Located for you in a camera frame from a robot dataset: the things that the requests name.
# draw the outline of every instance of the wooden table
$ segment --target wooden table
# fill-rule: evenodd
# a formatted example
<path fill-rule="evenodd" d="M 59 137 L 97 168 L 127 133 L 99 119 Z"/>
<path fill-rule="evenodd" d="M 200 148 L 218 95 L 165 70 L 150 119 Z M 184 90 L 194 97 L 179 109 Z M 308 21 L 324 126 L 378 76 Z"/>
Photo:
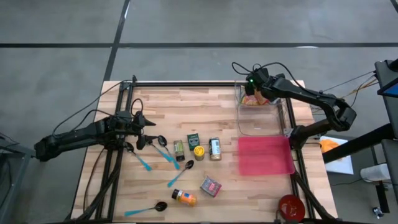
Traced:
<path fill-rule="evenodd" d="M 104 82 L 102 91 L 116 83 Z M 113 114 L 117 95 L 118 87 L 103 95 L 98 109 Z M 124 152 L 114 222 L 273 221 L 279 199 L 292 193 L 290 178 L 288 175 L 252 177 L 239 175 L 237 157 L 239 135 L 233 87 L 135 88 L 134 98 L 143 100 L 145 117 L 157 124 L 153 127 L 145 127 L 145 134 L 165 136 L 169 142 L 169 149 L 173 149 L 174 140 L 182 140 L 185 148 L 185 162 L 194 159 L 187 144 L 187 134 L 192 133 L 199 134 L 201 145 L 206 150 L 209 138 L 219 137 L 223 159 L 219 162 L 210 161 L 207 153 L 203 161 L 195 161 L 191 170 L 186 171 L 172 188 L 167 188 L 167 183 L 179 173 L 179 170 L 175 170 L 173 164 L 167 162 L 153 147 L 146 146 L 142 151 L 136 150 L 152 166 L 151 172 L 146 171 L 133 155 Z M 292 100 L 292 104 L 297 124 L 308 125 L 314 122 L 308 104 L 297 100 Z M 105 116 L 97 113 L 95 120 Z M 266 109 L 264 114 L 241 113 L 239 117 L 242 130 L 258 131 L 260 129 L 267 135 L 280 133 L 280 123 L 274 110 Z M 135 145 L 135 137 L 128 137 L 127 140 Z M 87 150 L 72 218 L 82 213 L 83 196 L 88 178 L 101 150 L 101 146 L 89 147 Z M 319 147 L 316 144 L 306 144 L 303 148 L 303 157 L 312 192 L 328 212 L 337 217 Z M 105 153 L 102 154 L 91 181 L 89 202 L 99 191 L 104 158 Z M 223 185 L 215 198 L 199 189 L 206 175 Z M 196 207 L 191 208 L 172 199 L 173 189 L 196 195 L 198 198 Z M 105 200 L 104 213 L 108 211 L 108 199 Z M 124 217 L 125 211 L 153 207 L 158 201 L 167 202 L 168 209 L 164 212 L 151 210 Z"/>

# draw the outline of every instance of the small box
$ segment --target small box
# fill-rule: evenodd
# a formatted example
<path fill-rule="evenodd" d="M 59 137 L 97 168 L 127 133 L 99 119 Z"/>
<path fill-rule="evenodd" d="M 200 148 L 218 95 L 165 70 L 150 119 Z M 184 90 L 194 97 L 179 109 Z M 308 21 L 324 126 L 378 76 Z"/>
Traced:
<path fill-rule="evenodd" d="M 217 181 L 206 176 L 206 179 L 203 181 L 200 188 L 204 190 L 206 193 L 210 194 L 211 196 L 216 197 L 216 195 L 221 189 L 221 186 L 222 185 L 219 184 Z"/>
<path fill-rule="evenodd" d="M 187 135 L 188 137 L 188 145 L 189 145 L 189 150 L 193 151 L 195 147 L 199 146 L 199 134 L 189 134 Z"/>

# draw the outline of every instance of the pink tray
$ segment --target pink tray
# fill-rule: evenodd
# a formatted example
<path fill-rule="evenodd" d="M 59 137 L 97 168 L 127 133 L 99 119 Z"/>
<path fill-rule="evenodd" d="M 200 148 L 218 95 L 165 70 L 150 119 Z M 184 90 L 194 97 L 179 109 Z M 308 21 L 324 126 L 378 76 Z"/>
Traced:
<path fill-rule="evenodd" d="M 289 139 L 285 136 L 239 138 L 238 161 L 241 175 L 294 173 Z"/>

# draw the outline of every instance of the green box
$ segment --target green box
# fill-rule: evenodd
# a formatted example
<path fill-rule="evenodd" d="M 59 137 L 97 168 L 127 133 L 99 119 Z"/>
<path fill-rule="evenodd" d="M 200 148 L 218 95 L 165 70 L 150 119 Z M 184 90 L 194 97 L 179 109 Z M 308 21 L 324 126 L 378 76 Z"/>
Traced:
<path fill-rule="evenodd" d="M 187 137 L 190 151 L 193 151 L 195 147 L 200 146 L 199 134 L 189 134 Z"/>

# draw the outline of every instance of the gray floor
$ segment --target gray floor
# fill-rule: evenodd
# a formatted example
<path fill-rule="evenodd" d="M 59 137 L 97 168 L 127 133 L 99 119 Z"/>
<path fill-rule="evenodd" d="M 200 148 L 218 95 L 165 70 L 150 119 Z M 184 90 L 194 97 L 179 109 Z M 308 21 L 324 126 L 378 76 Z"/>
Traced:
<path fill-rule="evenodd" d="M 0 1 L 0 42 L 112 42 L 123 0 Z M 394 42 L 398 13 L 388 0 L 137 0 L 129 7 L 121 42 Z M 111 80 L 242 79 L 237 61 L 285 63 L 308 88 L 341 83 L 394 59 L 395 48 L 337 49 L 119 49 Z M 0 131 L 31 146 L 100 92 L 110 49 L 0 49 Z M 273 74 L 283 72 L 272 67 Z M 333 90 L 345 95 L 364 80 Z M 359 93 L 353 127 L 339 133 L 359 136 L 388 122 L 377 86 Z M 65 124 L 65 131 L 82 119 Z M 46 163 L 32 161 L 12 214 L 13 223 L 62 221 L 73 203 L 85 150 L 64 153 Z M 369 151 L 353 156 L 355 176 L 330 174 L 331 184 L 358 179 L 371 166 Z M 332 187 L 339 217 L 369 223 L 396 223 L 392 213 L 375 219 L 373 185 L 357 182 Z"/>

